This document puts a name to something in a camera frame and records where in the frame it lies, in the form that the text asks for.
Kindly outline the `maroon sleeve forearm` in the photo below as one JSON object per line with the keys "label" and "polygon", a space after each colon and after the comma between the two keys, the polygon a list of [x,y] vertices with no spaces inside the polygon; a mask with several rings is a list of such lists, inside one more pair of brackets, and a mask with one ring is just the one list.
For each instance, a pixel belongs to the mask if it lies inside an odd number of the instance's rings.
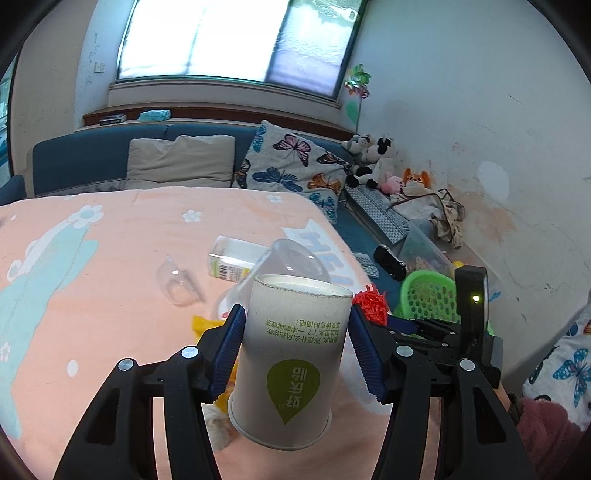
{"label": "maroon sleeve forearm", "polygon": [[512,418],[539,479],[553,479],[583,437],[560,404],[510,396]]}

